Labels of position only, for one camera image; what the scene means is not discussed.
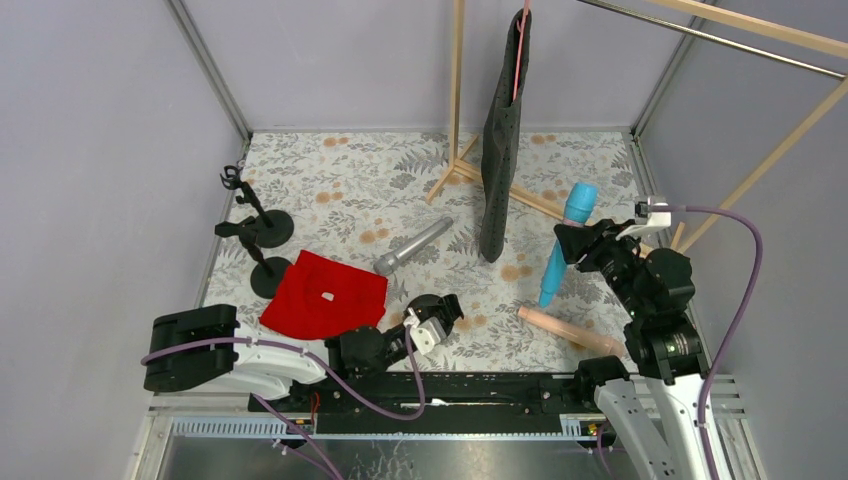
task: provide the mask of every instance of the black cloth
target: black cloth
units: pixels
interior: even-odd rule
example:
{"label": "black cloth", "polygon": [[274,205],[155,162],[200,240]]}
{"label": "black cloth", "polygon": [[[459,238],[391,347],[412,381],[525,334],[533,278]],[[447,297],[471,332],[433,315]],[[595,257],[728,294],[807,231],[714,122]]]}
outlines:
{"label": "black cloth", "polygon": [[503,252],[506,214],[509,210],[509,187],[515,176],[515,163],[518,157],[518,134],[521,123],[521,95],[524,91],[524,77],[527,75],[527,63],[530,60],[530,12],[527,12],[527,25],[524,27],[524,43],[521,47],[521,68],[519,69],[518,94],[512,100],[515,85],[515,64],[518,57],[518,39],[521,32],[516,25],[521,23],[524,11],[519,10],[509,24],[504,64],[495,98],[489,108],[489,116],[483,127],[483,160],[480,173],[483,175],[483,191],[486,194],[486,210],[483,214],[483,227],[480,231],[480,253],[490,263]]}

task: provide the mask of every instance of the wooden stand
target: wooden stand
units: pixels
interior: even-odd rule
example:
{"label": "wooden stand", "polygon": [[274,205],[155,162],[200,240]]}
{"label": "wooden stand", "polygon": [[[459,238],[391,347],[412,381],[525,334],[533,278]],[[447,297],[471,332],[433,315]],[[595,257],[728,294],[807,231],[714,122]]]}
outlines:
{"label": "wooden stand", "polygon": [[[787,43],[800,45],[812,50],[817,50],[824,53],[829,53],[842,58],[848,58],[848,43],[834,40],[820,35],[804,32],[794,28],[786,27],[772,22],[767,22],[755,17],[742,15],[729,10],[711,5],[705,5],[692,0],[649,0],[653,3],[663,5],[668,8],[679,10],[682,12],[696,15],[708,20],[713,20],[719,23],[730,25],[742,30],[757,33],[766,37],[782,40]],[[471,150],[471,147],[479,139],[479,135],[474,135],[468,144],[458,152],[459,141],[459,92],[460,80],[462,77],[462,34],[465,22],[465,0],[454,0],[454,24],[453,24],[453,55],[451,69],[451,121],[450,121],[450,152],[448,155],[448,168],[439,178],[438,182],[427,193],[427,203],[431,203],[445,185],[445,182],[453,174],[462,175],[475,182],[482,182],[480,169],[465,161],[465,156]],[[757,182],[771,167],[777,163],[796,143],[822,118],[824,117],[839,101],[848,94],[848,79],[834,89],[822,102],[816,106],[812,112],[792,130],[786,138],[784,138],[775,147],[771,153],[751,172],[722,203],[720,208],[728,209],[732,207],[755,182]],[[548,215],[557,220],[562,220],[563,205],[550,200],[545,200],[539,195],[536,195],[529,190],[518,185],[513,185],[509,190],[509,196],[531,208],[534,208],[545,215]],[[685,253],[712,225],[718,220],[716,215],[710,217],[701,226],[699,226],[691,235],[683,239],[683,226],[681,225],[675,232],[674,247],[680,253]],[[646,255],[652,249],[646,245],[642,245],[642,253]]]}
{"label": "wooden stand", "polygon": [[[811,50],[828,53],[837,57],[848,58],[848,43],[834,40],[832,38],[823,37],[813,33],[805,32],[795,28],[786,27],[776,23],[761,20],[759,18],[742,15],[730,10],[705,5],[692,0],[648,0],[652,3],[672,8],[681,12],[695,15],[714,22],[723,23],[731,27],[747,30],[765,37],[771,37],[783,42],[800,45]],[[771,169],[799,140],[821,120],[839,101],[848,93],[848,79],[836,87],[824,100],[821,101],[807,115],[801,123],[798,124],[789,134],[777,144],[766,158],[754,169],[744,180],[736,187],[727,198],[719,205],[719,208],[728,209],[732,207],[742,195],[745,194],[767,171]],[[682,227],[675,233],[675,238],[679,243],[677,250],[680,253],[685,253],[686,250],[701,238],[710,227],[718,220],[718,215],[710,215],[694,233],[689,235],[681,242]]]}
{"label": "wooden stand", "polygon": [[[465,161],[465,156],[471,150],[471,147],[479,140],[480,135],[474,135],[471,140],[463,147],[461,152],[459,148],[459,92],[460,83],[462,80],[462,39],[463,28],[465,23],[465,0],[454,0],[453,2],[453,52],[451,54],[451,120],[450,120],[450,151],[448,152],[448,168],[442,173],[442,176],[427,193],[427,203],[431,203],[433,199],[442,191],[448,178],[453,174],[462,175],[475,182],[482,183],[483,176],[480,174],[480,169]],[[539,195],[522,188],[518,185],[513,185],[509,189],[510,198],[519,201],[531,208],[534,208],[545,215],[553,217],[557,220],[562,220],[563,205],[550,200],[545,200]]]}

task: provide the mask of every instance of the round black base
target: round black base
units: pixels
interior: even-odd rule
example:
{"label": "round black base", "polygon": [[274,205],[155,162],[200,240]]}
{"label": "round black base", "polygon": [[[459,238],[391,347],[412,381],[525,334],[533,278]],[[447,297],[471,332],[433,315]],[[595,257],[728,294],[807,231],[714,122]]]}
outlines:
{"label": "round black base", "polygon": [[250,288],[256,295],[271,300],[277,294],[277,287],[283,281],[283,276],[285,276],[286,269],[289,268],[291,262],[283,257],[266,258],[265,261],[268,262],[268,265],[271,265],[274,275],[268,276],[262,265],[256,265],[250,274]]}
{"label": "round black base", "polygon": [[282,210],[268,210],[265,212],[271,217],[273,227],[265,225],[262,218],[256,219],[256,228],[259,235],[256,236],[256,244],[262,248],[276,248],[286,243],[294,233],[294,220],[291,215]]}

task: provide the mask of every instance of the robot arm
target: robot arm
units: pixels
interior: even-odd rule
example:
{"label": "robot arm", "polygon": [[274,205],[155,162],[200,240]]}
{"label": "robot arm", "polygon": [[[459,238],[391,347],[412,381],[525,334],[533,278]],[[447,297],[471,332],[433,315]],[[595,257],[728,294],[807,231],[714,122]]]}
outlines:
{"label": "robot arm", "polygon": [[314,360],[296,352],[257,345],[283,340],[317,355],[343,378],[385,372],[407,357],[405,330],[412,328],[413,350],[429,353],[463,316],[456,295],[424,295],[407,308],[407,319],[381,333],[359,327],[328,340],[302,341],[259,331],[236,321],[236,308],[213,305],[166,315],[153,323],[150,352],[206,339],[250,339],[217,343],[162,356],[147,364],[144,388],[153,392],[185,390],[255,393],[268,400],[288,396],[292,381],[314,384],[326,372]]}
{"label": "robot arm", "polygon": [[[670,217],[649,213],[658,199],[637,204],[639,223],[605,219],[591,227],[560,224],[554,228],[566,262],[580,272],[600,272],[630,315],[625,345],[646,377],[663,423],[663,441],[637,400],[636,390],[618,357],[580,362],[575,374],[581,400],[594,404],[624,442],[642,479],[709,480],[699,429],[707,428],[721,446],[707,407],[706,425],[697,422],[698,394],[708,372],[701,339],[685,310],[695,293],[689,259],[670,249],[638,255],[643,235],[668,227]],[[724,455],[715,455],[721,478],[730,479]]]}

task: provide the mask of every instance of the black mannequin hand stand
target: black mannequin hand stand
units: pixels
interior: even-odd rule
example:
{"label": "black mannequin hand stand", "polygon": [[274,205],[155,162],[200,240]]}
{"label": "black mannequin hand stand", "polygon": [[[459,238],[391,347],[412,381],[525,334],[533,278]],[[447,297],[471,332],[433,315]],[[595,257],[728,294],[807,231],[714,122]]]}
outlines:
{"label": "black mannequin hand stand", "polygon": [[239,178],[238,168],[232,165],[224,167],[221,183],[227,190],[240,189],[242,196],[236,197],[236,203],[239,205],[249,203],[256,210],[259,218],[262,219],[261,222],[256,222],[258,232],[256,245],[262,248],[275,248],[291,238],[292,233],[294,233],[294,220],[292,220],[291,215],[282,210],[268,210],[266,212],[250,184],[242,182]]}
{"label": "black mannequin hand stand", "polygon": [[256,227],[259,223],[254,217],[247,217],[239,223],[221,222],[215,225],[215,235],[221,238],[238,236],[241,246],[257,263],[250,274],[250,288],[256,295],[270,300],[277,293],[277,287],[283,281],[283,276],[291,262],[283,257],[266,259],[262,255],[262,250],[256,246],[258,235]]}

